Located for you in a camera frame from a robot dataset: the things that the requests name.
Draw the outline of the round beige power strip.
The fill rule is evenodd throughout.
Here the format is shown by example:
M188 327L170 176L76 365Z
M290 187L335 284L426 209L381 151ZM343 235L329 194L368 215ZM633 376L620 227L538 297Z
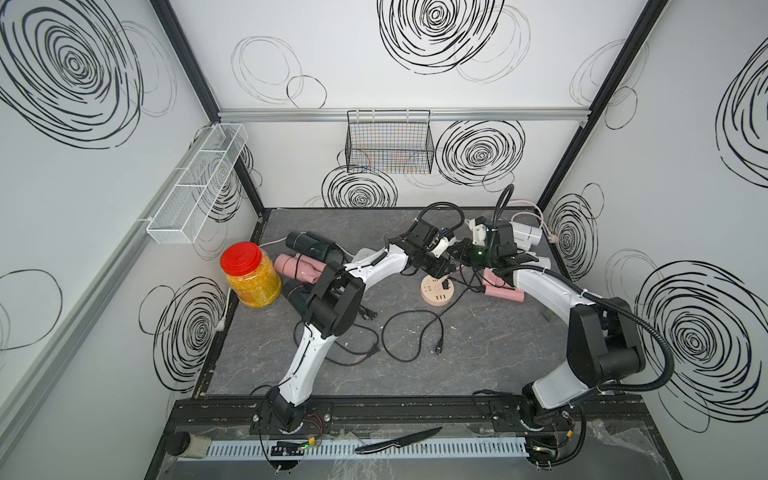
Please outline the round beige power strip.
M455 286L447 276L441 278L426 276L420 283L420 294L422 300L428 305L442 307L453 299Z

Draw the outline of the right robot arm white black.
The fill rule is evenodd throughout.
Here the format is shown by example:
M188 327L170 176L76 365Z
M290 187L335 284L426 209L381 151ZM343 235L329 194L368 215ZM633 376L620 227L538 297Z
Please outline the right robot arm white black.
M567 326L564 361L527 384L519 397L519 418L530 430L545 426L564 407L605 392L648 392L671 381L675 360L670 343L620 298L604 298L552 269L551 262L521 249L511 225L494 228L484 218L466 223L471 236L452 254L481 269L491 286L531 296ZM642 337L662 353L660 373L651 381L628 384L626 378L646 368Z

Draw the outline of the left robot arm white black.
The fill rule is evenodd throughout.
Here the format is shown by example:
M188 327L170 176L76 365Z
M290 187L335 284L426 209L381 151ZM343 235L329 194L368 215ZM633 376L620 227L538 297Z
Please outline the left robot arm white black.
M266 394L283 430L300 428L320 367L332 344L360 313L366 289L408 266L434 278L449 274L451 265L445 252L454 243L451 228L439 229L417 219L405 233L377 251L363 249L351 262L325 263L315 281L301 280L297 272L289 275L285 297L300 314L303 333L287 373Z

